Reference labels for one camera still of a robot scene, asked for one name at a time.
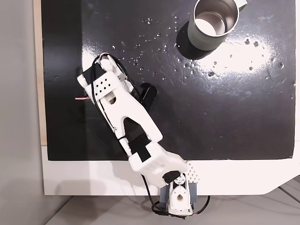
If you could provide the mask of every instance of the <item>metal cup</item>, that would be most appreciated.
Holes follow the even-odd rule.
[[[198,49],[216,49],[234,29],[246,4],[246,0],[198,0],[188,24],[188,39]]]

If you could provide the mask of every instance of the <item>red wire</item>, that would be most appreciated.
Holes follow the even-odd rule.
[[[87,96],[84,96],[84,97],[76,97],[75,100],[84,100],[84,99],[89,99],[90,97],[87,95]]]

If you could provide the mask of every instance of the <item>gray wall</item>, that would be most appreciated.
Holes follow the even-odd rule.
[[[32,0],[0,6],[0,224],[44,225],[69,197],[44,196]]]

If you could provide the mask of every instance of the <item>black table surface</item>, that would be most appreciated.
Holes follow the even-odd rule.
[[[291,158],[295,126],[295,1],[248,0],[212,52],[187,25],[196,0],[42,0],[49,160],[126,160],[76,77],[101,52],[140,85],[149,111],[184,159]]]

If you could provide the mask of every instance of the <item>robotic arm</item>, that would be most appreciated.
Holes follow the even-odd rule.
[[[161,207],[168,209],[169,215],[192,215],[193,204],[185,175],[188,165],[179,155],[164,150],[158,144],[162,134],[142,103],[150,89],[138,102],[131,95],[135,87],[120,62],[108,53],[101,54],[99,61],[100,64],[95,64],[95,60],[89,69],[90,84],[85,77],[89,75],[87,72],[77,78],[78,82],[114,132],[127,153],[132,169],[142,174],[150,184],[162,188],[161,199],[164,200],[161,200]]]

